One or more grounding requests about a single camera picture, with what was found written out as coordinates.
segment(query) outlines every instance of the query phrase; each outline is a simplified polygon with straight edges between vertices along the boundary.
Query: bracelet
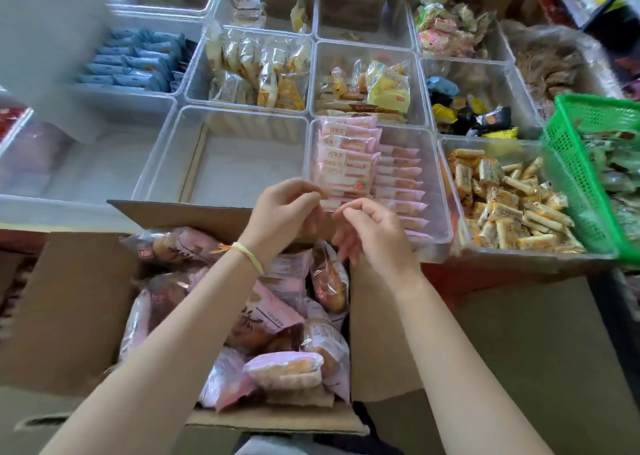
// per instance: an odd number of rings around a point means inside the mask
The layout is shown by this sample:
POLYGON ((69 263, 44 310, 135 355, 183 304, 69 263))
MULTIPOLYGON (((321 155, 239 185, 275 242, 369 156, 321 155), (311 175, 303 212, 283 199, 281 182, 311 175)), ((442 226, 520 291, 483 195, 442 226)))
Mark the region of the bracelet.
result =
POLYGON ((244 246, 244 244, 238 241, 233 243, 231 246, 228 246, 226 244, 220 244, 220 249, 212 252, 222 253, 223 251, 228 251, 229 249, 236 249, 240 251, 242 254, 244 254, 244 256, 246 256, 249 259, 249 261, 251 261, 251 263, 253 263, 253 266, 255 266, 256 270, 258 270, 258 273, 264 274, 264 268, 260 264, 260 261, 258 261, 258 258, 256 258, 255 255, 244 246))

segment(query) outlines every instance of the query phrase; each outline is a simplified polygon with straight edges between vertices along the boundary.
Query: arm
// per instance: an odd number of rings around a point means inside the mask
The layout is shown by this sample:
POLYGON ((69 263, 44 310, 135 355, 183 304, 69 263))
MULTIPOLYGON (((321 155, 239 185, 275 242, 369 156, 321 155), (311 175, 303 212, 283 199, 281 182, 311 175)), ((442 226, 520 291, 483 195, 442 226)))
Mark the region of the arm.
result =
MULTIPOLYGON (((321 198, 300 179, 267 188, 240 242, 268 265, 305 227, 313 231, 321 198)), ((148 339, 78 407, 43 455, 166 453, 183 428, 258 272, 235 249, 148 339), (212 322, 211 319, 223 319, 212 322)))
POLYGON ((364 250, 394 296, 448 455, 551 455, 420 271, 398 217, 368 199, 334 216, 342 256, 357 263, 364 250))

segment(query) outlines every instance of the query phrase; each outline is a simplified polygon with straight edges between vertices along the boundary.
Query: open cardboard box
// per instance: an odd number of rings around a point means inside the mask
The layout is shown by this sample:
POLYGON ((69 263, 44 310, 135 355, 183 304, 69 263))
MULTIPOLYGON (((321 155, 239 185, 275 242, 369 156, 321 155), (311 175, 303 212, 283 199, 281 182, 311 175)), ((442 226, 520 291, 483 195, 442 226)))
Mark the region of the open cardboard box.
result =
MULTIPOLYGON (((144 228, 192 226, 232 242, 251 209, 113 201, 144 228)), ((331 238, 329 218, 318 237, 331 238)), ((131 278, 138 259, 118 243, 118 233, 56 232, 49 239, 13 318, 11 336, 0 342, 0 381, 32 392, 70 398, 88 396, 116 360, 136 291, 131 278)), ((308 244, 317 237, 301 237, 308 244)), ((0 264, 0 271, 11 267, 0 264)), ((351 268, 351 396, 379 401, 422 387, 389 292, 366 263, 351 268)), ((63 422, 69 413, 34 413, 21 426, 63 422)), ((192 426, 256 431, 311 431, 364 435, 350 405, 332 408, 255 406, 216 413, 194 410, 192 426)))

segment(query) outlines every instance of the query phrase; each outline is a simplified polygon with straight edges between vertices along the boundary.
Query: green plastic basket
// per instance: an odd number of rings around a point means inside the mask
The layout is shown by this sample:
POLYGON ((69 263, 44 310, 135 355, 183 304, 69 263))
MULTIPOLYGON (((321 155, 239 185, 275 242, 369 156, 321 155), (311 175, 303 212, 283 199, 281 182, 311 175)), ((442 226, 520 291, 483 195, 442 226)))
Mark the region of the green plastic basket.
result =
POLYGON ((581 140, 581 133, 585 132, 617 129, 640 131, 640 103, 590 95, 562 95, 556 98, 555 103, 556 112, 549 120, 541 140, 558 152, 594 213, 603 221, 601 228, 583 231, 588 247, 595 251, 606 251, 611 248, 612 242, 621 260, 640 264, 640 248, 627 240, 614 217, 609 197, 600 185, 581 140))

